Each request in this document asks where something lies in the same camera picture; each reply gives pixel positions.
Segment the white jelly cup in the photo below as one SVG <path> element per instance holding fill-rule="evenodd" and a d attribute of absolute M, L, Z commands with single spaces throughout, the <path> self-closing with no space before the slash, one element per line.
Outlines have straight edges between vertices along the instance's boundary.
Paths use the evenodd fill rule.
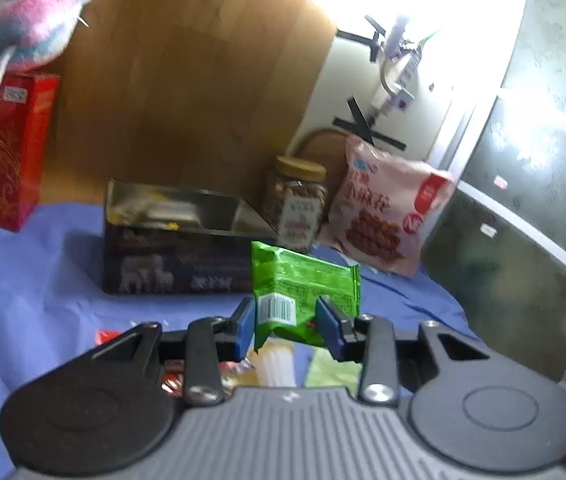
<path fill-rule="evenodd" d="M 248 352 L 258 383 L 266 388 L 295 388 L 294 345 L 286 340 L 266 341 L 258 350 Z"/>

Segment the round wooden board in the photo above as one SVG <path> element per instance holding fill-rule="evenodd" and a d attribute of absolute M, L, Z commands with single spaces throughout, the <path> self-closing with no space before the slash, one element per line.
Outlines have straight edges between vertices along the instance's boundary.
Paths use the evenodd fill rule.
<path fill-rule="evenodd" d="M 347 134 L 337 129 L 312 131 L 293 151 L 297 158 L 316 162 L 326 169 L 325 186 L 330 202 L 347 174 Z"/>

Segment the light green snack packet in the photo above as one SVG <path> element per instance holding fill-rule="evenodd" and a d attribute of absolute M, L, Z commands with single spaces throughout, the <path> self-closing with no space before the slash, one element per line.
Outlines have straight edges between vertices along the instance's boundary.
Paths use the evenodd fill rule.
<path fill-rule="evenodd" d="M 345 387 L 353 396 L 358 392 L 362 365 L 338 362 L 326 349 L 315 349 L 306 374 L 306 388 Z"/>

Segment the blue printed cloth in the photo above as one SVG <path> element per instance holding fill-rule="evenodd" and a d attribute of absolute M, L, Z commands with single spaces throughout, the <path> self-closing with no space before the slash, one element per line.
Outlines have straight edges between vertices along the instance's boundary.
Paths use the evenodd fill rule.
<path fill-rule="evenodd" d="M 101 330 L 143 322 L 184 330 L 230 315 L 242 294 L 108 295 L 102 289 L 103 212 L 38 207 L 20 232 L 0 229 L 0 408 L 21 385 L 92 349 Z M 0 439 L 0 479 L 13 464 Z"/>

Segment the pink twisted snack bag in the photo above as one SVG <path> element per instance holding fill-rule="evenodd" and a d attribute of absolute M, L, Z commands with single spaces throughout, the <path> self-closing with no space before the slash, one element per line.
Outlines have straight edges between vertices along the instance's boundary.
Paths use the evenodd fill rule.
<path fill-rule="evenodd" d="M 452 174 L 383 152 L 354 134 L 346 138 L 345 156 L 347 172 L 319 241 L 364 266 L 414 275 L 421 227 L 452 197 Z"/>

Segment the nut jar gold lid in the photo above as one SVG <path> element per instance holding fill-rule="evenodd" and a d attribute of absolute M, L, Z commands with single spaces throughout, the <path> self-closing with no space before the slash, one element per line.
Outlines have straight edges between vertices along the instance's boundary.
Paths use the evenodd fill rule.
<path fill-rule="evenodd" d="M 307 252 L 319 230 L 327 199 L 326 169 L 307 159 L 279 155 L 269 173 L 262 213 L 277 244 Z"/>

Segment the red gift box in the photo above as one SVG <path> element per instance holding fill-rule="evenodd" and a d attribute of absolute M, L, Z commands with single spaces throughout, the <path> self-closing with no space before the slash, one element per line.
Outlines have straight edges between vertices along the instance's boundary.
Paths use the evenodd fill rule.
<path fill-rule="evenodd" d="M 39 202 L 60 77 L 9 74 L 0 84 L 0 228 L 16 232 Z"/>

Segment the dark green snack packet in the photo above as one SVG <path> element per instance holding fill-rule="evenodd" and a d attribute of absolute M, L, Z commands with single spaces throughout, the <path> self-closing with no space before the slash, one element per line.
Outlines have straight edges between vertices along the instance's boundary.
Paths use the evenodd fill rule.
<path fill-rule="evenodd" d="M 357 266 L 338 266 L 312 256 L 251 244 L 251 284 L 256 303 L 254 348 L 271 336 L 321 347 L 315 303 L 330 297 L 345 315 L 360 313 L 361 278 Z"/>

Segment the black tin box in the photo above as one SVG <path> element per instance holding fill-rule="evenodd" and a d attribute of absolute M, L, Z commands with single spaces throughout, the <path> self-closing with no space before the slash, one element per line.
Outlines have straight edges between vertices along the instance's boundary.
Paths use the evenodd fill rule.
<path fill-rule="evenodd" d="M 109 180 L 103 290 L 108 294 L 225 294 L 251 290 L 251 243 L 277 233 L 241 197 Z"/>

